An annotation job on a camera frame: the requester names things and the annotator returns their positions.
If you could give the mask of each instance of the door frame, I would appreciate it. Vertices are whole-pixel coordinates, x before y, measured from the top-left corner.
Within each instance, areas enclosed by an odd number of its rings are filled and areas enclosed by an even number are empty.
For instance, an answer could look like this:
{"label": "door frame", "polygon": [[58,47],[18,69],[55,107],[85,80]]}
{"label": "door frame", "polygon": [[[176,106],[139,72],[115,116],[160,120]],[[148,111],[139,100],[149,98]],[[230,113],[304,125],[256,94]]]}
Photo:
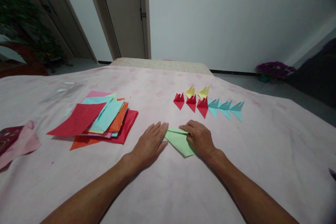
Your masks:
{"label": "door frame", "polygon": [[[96,11],[100,20],[100,24],[103,28],[105,37],[107,38],[108,47],[113,52],[112,57],[113,60],[117,58],[121,58],[120,51],[118,48],[118,43],[116,39],[116,34],[114,32],[113,24],[111,21],[111,17],[109,14],[109,10],[107,7],[106,0],[93,0],[94,6],[96,7]],[[149,25],[149,0],[145,0],[146,3],[146,26],[147,26],[147,41],[148,41],[148,58],[152,58],[151,54],[151,35],[150,35],[150,25]]]}

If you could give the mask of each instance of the yellow origami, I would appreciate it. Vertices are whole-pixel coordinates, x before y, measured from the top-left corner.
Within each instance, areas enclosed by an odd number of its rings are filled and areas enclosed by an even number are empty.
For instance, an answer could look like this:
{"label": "yellow origami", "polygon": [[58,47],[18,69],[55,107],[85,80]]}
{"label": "yellow origami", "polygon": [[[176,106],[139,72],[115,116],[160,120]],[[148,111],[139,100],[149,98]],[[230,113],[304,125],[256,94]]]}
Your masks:
{"label": "yellow origami", "polygon": [[201,98],[201,100],[203,100],[204,98],[206,98],[208,96],[209,88],[210,88],[210,86],[207,86],[207,87],[203,88],[201,91],[198,92],[198,96]]}
{"label": "yellow origami", "polygon": [[191,86],[185,93],[187,97],[190,99],[191,96],[195,95],[195,87]]}

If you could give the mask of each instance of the gray floor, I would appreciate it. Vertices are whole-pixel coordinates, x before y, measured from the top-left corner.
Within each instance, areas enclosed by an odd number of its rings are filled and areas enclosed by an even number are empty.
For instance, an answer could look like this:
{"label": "gray floor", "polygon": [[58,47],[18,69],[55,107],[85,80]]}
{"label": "gray floor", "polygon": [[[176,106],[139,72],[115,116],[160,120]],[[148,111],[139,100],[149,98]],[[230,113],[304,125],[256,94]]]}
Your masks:
{"label": "gray floor", "polygon": [[[71,72],[79,72],[92,68],[106,66],[102,64],[96,64],[91,59],[83,58],[72,59],[70,63],[72,63],[74,66],[61,66],[56,69],[56,73],[50,73],[49,71],[49,74],[67,74]],[[336,127],[336,110],[328,107],[327,105],[316,100],[315,98],[302,93],[301,91],[291,87],[288,84],[282,82],[263,83],[258,81],[256,77],[252,76],[227,75],[221,73],[215,73],[214,75],[232,84],[241,86],[242,88],[249,89],[254,92],[291,99],[300,106],[317,115],[324,121]]]}

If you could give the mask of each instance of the wooden door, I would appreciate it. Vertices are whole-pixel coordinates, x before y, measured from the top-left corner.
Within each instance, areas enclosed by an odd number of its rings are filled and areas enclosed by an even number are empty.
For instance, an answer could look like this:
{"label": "wooden door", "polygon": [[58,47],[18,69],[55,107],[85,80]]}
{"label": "wooden door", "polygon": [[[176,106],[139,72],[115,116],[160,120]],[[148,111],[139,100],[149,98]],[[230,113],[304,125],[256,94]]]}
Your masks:
{"label": "wooden door", "polygon": [[121,57],[148,58],[144,0],[106,0]]}

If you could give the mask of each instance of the pink bedsheet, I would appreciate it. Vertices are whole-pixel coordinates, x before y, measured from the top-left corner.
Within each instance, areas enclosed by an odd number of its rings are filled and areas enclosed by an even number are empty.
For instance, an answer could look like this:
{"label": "pink bedsheet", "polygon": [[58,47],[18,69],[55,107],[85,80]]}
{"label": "pink bedsheet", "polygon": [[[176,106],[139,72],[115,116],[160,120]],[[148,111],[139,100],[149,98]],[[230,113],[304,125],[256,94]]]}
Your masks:
{"label": "pink bedsheet", "polygon": [[[75,82],[65,85],[64,82]],[[243,122],[221,112],[206,119],[173,103],[190,85],[209,98],[245,101]],[[60,88],[65,92],[56,92]],[[1,223],[39,223],[130,152],[151,123],[198,120],[215,145],[301,223],[326,223],[335,211],[336,129],[288,99],[261,95],[210,75],[106,66],[59,76],[0,79],[0,128],[37,122],[41,147],[0,173]],[[73,138],[46,133],[89,93],[116,92],[139,111],[125,145],[100,142],[69,151]],[[168,145],[118,196],[102,223],[245,223],[229,194],[197,157]]]}

